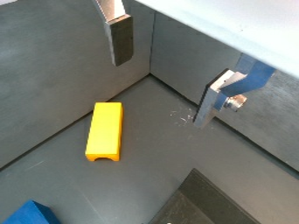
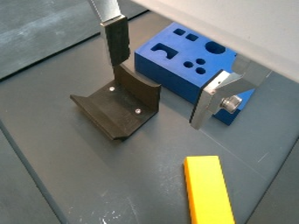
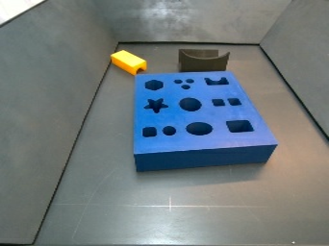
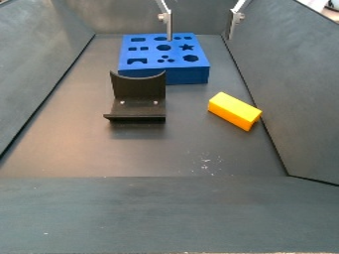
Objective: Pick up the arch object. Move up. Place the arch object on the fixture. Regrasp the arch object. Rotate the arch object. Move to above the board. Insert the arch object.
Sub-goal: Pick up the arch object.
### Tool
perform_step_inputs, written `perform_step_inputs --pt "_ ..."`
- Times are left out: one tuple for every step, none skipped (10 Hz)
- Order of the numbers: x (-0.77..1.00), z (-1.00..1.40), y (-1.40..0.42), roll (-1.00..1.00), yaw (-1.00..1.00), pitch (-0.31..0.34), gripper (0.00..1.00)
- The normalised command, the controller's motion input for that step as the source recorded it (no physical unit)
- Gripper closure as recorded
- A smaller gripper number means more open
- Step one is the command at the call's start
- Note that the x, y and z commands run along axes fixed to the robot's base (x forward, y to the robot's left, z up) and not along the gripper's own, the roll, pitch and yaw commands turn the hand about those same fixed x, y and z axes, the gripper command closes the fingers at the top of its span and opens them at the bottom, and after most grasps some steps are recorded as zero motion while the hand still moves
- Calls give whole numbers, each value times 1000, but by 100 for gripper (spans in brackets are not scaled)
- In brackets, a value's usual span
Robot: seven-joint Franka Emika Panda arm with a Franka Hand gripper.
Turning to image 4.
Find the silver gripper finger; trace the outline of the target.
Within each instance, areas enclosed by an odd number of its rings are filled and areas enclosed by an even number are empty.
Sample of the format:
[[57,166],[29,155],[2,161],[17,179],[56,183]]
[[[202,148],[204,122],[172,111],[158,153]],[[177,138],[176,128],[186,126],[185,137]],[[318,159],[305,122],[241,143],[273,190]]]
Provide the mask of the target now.
[[166,40],[172,40],[172,11],[166,6],[164,0],[154,0],[160,13],[157,14],[157,20],[165,24]]
[[244,9],[248,0],[238,0],[234,7],[229,10],[230,12],[230,21],[229,21],[229,28],[228,28],[228,39],[233,37],[236,24],[245,18]]

